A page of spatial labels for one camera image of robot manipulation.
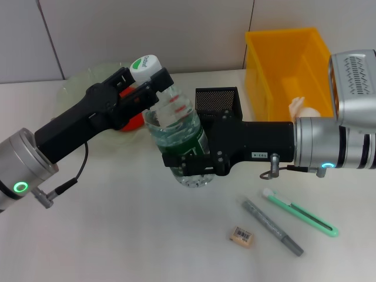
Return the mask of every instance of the white bottle cap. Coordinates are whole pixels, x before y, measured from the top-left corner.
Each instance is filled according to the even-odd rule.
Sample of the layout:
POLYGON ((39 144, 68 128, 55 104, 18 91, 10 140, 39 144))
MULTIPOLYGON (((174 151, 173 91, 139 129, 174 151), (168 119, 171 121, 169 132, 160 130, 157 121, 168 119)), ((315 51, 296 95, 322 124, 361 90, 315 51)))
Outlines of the white bottle cap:
POLYGON ((136 60, 130 66, 130 73, 137 84, 143 84, 150 80, 150 77, 161 69, 162 65, 156 56, 146 55, 136 60))

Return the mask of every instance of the eraser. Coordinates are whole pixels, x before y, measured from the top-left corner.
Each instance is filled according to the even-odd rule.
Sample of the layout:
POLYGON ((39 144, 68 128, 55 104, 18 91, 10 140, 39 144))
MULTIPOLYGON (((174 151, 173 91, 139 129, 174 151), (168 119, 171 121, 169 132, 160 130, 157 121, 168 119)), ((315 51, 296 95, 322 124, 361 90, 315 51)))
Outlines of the eraser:
POLYGON ((249 249, 253 242, 253 234, 240 228, 239 226, 235 226, 231 232, 230 240, 244 248, 249 249))

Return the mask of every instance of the label sticker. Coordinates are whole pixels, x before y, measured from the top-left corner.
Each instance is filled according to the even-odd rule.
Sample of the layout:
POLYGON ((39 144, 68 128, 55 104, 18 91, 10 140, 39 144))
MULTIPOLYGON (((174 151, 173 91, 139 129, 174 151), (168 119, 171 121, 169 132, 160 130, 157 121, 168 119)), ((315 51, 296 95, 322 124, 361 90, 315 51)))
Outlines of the label sticker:
POLYGON ((267 159, 268 153, 266 153, 266 152, 252 152, 252 157, 259 158, 259 159, 267 159))
POLYGON ((236 227, 233 235, 238 237, 240 240, 243 240, 243 241, 246 242, 246 241, 248 241, 249 237, 251 236, 251 233, 245 231, 244 229, 236 227))

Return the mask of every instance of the bottle label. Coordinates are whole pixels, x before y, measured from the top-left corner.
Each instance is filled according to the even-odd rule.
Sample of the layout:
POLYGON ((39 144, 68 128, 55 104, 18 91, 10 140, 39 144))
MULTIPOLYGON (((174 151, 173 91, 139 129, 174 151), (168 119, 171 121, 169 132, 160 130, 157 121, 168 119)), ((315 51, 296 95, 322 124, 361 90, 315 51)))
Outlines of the bottle label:
MULTIPOLYGON (((162 153, 175 156, 209 154, 209 144, 202 126, 194 136, 184 143, 171 147, 158 146, 158 148, 162 153)), ((183 176, 182 171, 177 167, 171 167, 171 170, 176 176, 183 176)))

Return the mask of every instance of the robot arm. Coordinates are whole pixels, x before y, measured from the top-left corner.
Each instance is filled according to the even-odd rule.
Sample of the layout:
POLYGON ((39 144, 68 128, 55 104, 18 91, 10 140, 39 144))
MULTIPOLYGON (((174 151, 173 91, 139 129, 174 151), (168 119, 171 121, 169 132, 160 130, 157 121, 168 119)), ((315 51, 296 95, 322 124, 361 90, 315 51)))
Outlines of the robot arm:
POLYGON ((315 172, 326 168, 376 168, 376 53, 351 51, 333 55, 329 64, 334 118, 305 117, 291 122, 242 122, 223 112, 208 132, 210 155, 163 155, 166 166, 186 176, 224 176, 238 162, 270 162, 268 179, 284 169, 315 172))
MULTIPOLYGON (((150 81, 120 98, 120 92, 133 82, 129 69, 121 68, 104 82, 91 86, 79 103, 35 135, 21 129, 0 143, 0 212, 30 191, 45 207, 50 207, 52 199, 38 186, 58 171, 56 162, 98 133, 121 129, 130 118, 158 102, 156 92, 173 84, 163 68, 150 81)), ((60 193, 76 182, 72 179, 65 183, 60 193)))
MULTIPOLYGON (((294 162, 286 169, 316 172, 319 177, 324 177, 327 167, 376 168, 375 52, 333 55, 329 79, 334 119, 302 117, 295 124, 242 122, 224 111, 207 132, 210 155, 163 154, 165 165, 181 168, 186 176, 225 176, 238 162, 270 162, 269 179, 279 176, 279 162, 294 162)), ((78 104, 35 135, 21 129, 0 143, 0 212, 29 191, 45 207, 51 206, 51 199, 38 186, 58 171, 56 162, 98 133, 124 127, 130 118, 158 102, 156 92, 173 84, 162 69, 121 99, 120 92, 133 82, 129 70, 122 68, 90 87, 78 104)))

